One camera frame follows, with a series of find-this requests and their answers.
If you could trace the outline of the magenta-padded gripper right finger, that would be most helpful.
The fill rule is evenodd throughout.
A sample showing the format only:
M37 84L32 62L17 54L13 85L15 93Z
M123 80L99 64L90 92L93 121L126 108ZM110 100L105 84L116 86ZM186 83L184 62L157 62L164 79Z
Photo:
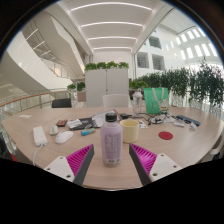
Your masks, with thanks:
M182 169L166 154L156 155L133 143L129 145L129 154L143 186Z

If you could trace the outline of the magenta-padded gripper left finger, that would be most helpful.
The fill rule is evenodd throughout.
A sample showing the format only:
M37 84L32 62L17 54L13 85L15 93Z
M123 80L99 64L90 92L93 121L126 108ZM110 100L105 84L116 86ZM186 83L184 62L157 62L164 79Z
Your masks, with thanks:
M94 145L90 144L67 157L57 157L44 170L82 186L93 155Z

